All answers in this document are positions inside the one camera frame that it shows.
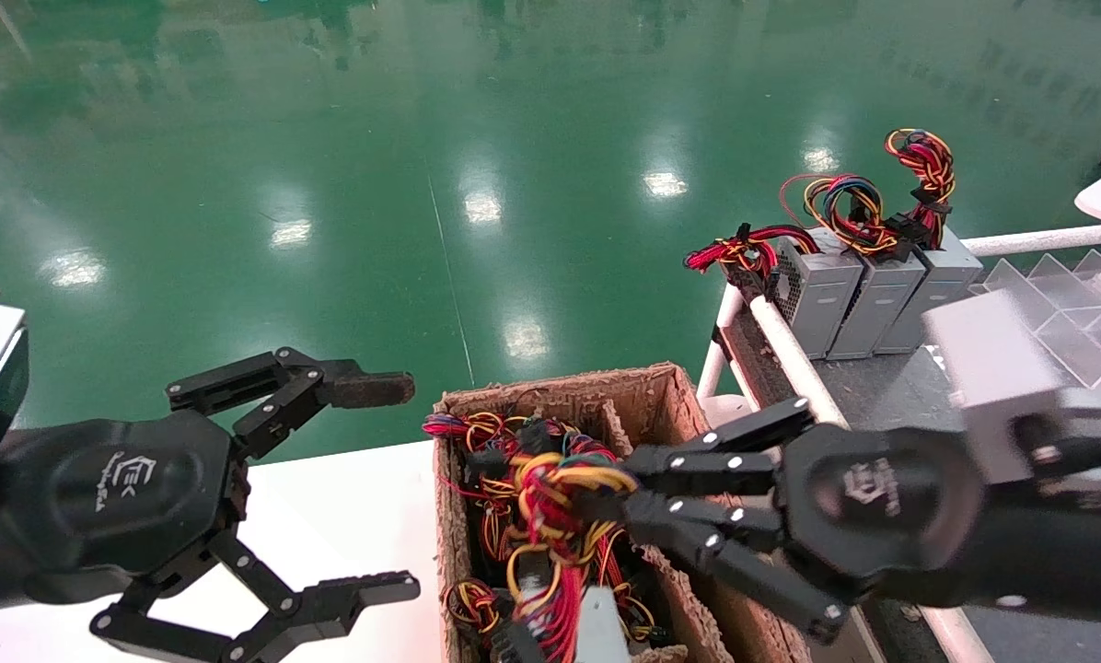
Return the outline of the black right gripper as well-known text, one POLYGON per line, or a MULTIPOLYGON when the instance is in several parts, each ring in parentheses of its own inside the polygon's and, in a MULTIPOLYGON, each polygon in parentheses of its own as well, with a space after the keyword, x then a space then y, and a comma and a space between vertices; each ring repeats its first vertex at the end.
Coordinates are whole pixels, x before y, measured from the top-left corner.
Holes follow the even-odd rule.
POLYGON ((959 557, 985 492, 963 434, 815 423, 797 396, 682 444, 641 445, 621 465, 648 491, 597 494, 597 520, 743 593, 820 645, 848 620, 837 599, 958 604, 959 557), (811 583, 764 558, 783 543, 777 512, 701 498, 767 494, 778 472, 783 558, 811 583))

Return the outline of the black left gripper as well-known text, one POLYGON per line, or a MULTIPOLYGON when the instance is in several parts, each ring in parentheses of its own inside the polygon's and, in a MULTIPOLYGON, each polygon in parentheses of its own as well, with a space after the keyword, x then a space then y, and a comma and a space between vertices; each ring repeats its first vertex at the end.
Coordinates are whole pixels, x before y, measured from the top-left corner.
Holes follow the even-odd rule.
POLYGON ((181 378, 165 394, 176 412, 165 419, 8 433, 0 448, 0 601, 122 593, 92 618, 90 633, 126 654, 281 662, 298 646, 349 635, 370 607, 419 597, 419 579, 407 570, 293 591, 235 533, 250 494, 246 460, 263 459, 324 407, 411 401, 408 372, 366 372, 352 358, 319 360, 281 347, 181 378), (235 421, 232 437, 205 419, 248 403, 255 407, 235 421), (263 605, 257 624, 226 635, 150 616, 164 593, 193 583, 193 566, 218 564, 263 605))

